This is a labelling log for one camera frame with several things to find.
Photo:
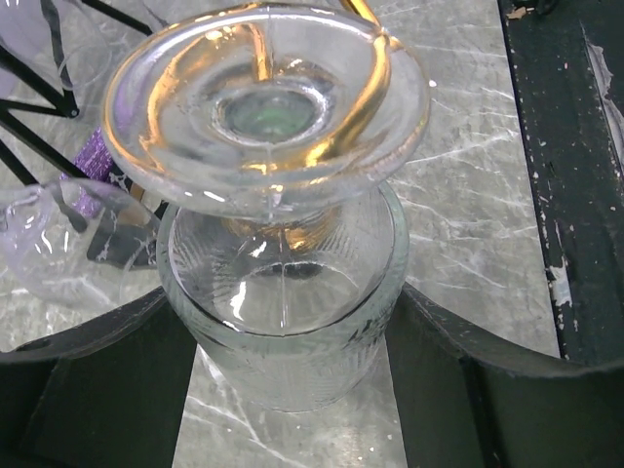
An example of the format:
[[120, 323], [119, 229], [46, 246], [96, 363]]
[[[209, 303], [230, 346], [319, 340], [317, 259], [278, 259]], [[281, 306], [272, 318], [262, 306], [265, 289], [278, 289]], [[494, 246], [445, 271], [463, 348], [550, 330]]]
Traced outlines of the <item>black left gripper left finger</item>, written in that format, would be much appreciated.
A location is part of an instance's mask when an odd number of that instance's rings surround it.
[[156, 289], [3, 353], [2, 466], [172, 466], [195, 351]]

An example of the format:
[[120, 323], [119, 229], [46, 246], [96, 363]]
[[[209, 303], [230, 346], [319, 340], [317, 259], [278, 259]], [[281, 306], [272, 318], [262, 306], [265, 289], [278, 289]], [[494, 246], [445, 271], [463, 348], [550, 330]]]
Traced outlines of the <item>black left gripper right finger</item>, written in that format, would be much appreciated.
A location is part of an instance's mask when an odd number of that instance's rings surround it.
[[623, 364], [529, 350], [404, 286], [386, 331], [411, 467], [619, 467]]

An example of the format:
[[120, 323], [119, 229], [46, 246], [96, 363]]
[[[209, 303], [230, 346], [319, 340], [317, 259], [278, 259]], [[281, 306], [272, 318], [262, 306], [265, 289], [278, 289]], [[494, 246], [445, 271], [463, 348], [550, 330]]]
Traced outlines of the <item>gold wine glass rack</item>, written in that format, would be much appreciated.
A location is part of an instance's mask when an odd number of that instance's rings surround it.
[[106, 145], [181, 210], [310, 246], [374, 186], [361, 142], [388, 95], [389, 44], [356, 4], [248, 2], [183, 18], [113, 74]]

